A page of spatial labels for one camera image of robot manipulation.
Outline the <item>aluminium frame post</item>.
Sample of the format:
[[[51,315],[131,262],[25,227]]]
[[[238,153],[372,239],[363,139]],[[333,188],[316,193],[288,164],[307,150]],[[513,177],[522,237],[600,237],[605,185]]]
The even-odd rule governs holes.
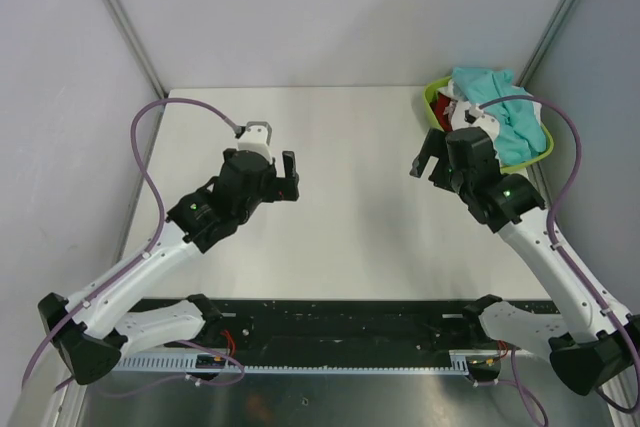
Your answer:
[[[527,60],[518,83],[527,87],[534,79],[549,50],[553,47],[556,38],[560,35],[572,12],[577,8],[580,0],[559,0],[547,22],[541,37],[529,59]]]
[[[167,91],[162,85],[160,77],[152,64],[143,43],[139,39],[134,25],[131,22],[122,2],[120,0],[101,1],[119,31],[129,53],[143,74],[146,82],[157,97],[164,98],[167,95]]]

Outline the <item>green plastic basket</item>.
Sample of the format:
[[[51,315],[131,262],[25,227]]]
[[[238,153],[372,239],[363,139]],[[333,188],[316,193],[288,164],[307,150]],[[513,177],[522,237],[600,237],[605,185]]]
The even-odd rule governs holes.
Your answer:
[[[554,140],[541,121],[538,102],[511,100],[482,109],[467,99],[450,76],[427,84],[422,98],[430,128],[445,133],[466,127],[483,129],[497,148],[504,173],[523,170],[553,151]]]

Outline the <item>red t shirt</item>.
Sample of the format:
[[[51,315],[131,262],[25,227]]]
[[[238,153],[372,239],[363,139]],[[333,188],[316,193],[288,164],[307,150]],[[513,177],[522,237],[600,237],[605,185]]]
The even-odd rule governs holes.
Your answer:
[[[449,113],[450,104],[451,99],[441,93],[438,93],[436,99],[431,103],[431,108],[438,124],[445,132],[452,130]]]

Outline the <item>white t shirt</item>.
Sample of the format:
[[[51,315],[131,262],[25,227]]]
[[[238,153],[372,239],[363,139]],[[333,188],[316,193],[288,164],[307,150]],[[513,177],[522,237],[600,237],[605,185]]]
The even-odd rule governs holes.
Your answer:
[[[452,79],[439,92],[451,99],[445,108],[451,129],[481,128],[492,140],[496,158],[503,166],[532,160],[547,149],[539,103],[509,100],[479,109],[484,100],[471,102]]]

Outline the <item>left aluminium frame post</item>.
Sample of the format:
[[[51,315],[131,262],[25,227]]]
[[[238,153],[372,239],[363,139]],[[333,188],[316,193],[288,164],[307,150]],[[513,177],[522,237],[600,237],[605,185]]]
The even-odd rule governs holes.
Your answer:
[[[143,43],[139,39],[134,25],[131,22],[122,2],[120,0],[101,1],[119,31],[129,53],[143,74],[146,82],[157,97],[164,98],[167,95],[167,91],[162,85],[160,77],[152,64]]]

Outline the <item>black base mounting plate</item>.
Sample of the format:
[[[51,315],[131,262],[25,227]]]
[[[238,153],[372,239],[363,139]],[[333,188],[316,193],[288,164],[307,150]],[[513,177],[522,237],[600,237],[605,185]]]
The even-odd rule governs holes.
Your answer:
[[[277,337],[323,340],[424,340],[434,349],[476,348],[492,341],[533,348],[524,337],[488,334],[470,300],[248,300],[210,299],[202,303],[216,316],[194,334],[142,333],[131,341],[130,353],[154,347],[176,347],[187,339],[214,346],[224,330],[241,349],[254,348]]]

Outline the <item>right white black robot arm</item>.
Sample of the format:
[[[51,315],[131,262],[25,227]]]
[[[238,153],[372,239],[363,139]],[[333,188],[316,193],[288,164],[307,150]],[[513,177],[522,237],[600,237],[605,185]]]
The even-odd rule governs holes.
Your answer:
[[[607,293],[556,226],[533,184],[504,174],[493,143],[480,128],[428,131],[410,174],[429,176],[455,193],[481,225],[497,234],[525,262],[553,301],[557,314],[534,314],[498,296],[466,308],[463,340],[484,348],[493,340],[520,347],[546,361],[562,383],[585,396],[633,364],[639,349],[639,318]]]

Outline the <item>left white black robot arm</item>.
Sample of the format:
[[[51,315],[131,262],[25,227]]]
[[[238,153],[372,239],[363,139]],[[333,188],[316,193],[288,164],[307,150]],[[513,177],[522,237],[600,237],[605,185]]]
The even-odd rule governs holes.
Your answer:
[[[146,246],[83,290],[40,300],[46,341],[77,384],[92,384],[152,347],[190,340],[207,347],[219,339],[222,315],[203,294],[147,312],[131,309],[169,273],[235,234],[260,204],[298,200],[294,152],[283,152],[282,176],[257,152],[231,148],[223,158],[218,175],[162,215],[160,233]]]

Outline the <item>teal t shirt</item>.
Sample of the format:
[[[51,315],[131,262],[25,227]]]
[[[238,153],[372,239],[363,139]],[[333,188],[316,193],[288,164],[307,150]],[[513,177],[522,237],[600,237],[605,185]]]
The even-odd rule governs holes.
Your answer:
[[[541,124],[541,105],[513,84],[512,71],[456,67],[448,87],[455,106],[450,113],[454,130],[479,127],[491,138],[503,166],[527,162],[547,149]]]

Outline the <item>right aluminium frame post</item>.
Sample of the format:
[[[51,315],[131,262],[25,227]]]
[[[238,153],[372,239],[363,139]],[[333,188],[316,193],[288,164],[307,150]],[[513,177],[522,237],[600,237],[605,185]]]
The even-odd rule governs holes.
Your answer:
[[[527,60],[518,83],[527,87],[534,79],[549,50],[553,47],[556,38],[560,35],[572,12],[577,8],[580,0],[559,0],[547,22],[541,37],[529,59]]]

